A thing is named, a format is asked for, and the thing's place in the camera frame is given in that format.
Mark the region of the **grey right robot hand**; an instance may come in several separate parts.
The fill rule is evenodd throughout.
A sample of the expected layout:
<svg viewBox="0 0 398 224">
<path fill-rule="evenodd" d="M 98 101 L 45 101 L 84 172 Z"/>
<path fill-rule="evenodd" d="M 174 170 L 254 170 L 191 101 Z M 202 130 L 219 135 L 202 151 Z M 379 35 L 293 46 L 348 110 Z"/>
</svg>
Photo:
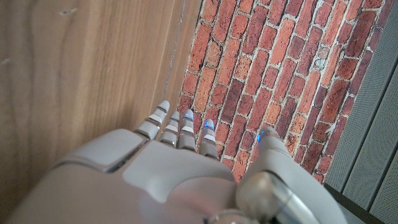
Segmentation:
<svg viewBox="0 0 398 224">
<path fill-rule="evenodd" d="M 290 156 L 272 127 L 241 180 L 201 143 L 193 112 L 163 101 L 135 130 L 110 131 L 59 160 L 9 223 L 345 223 L 332 195 Z"/>
</svg>

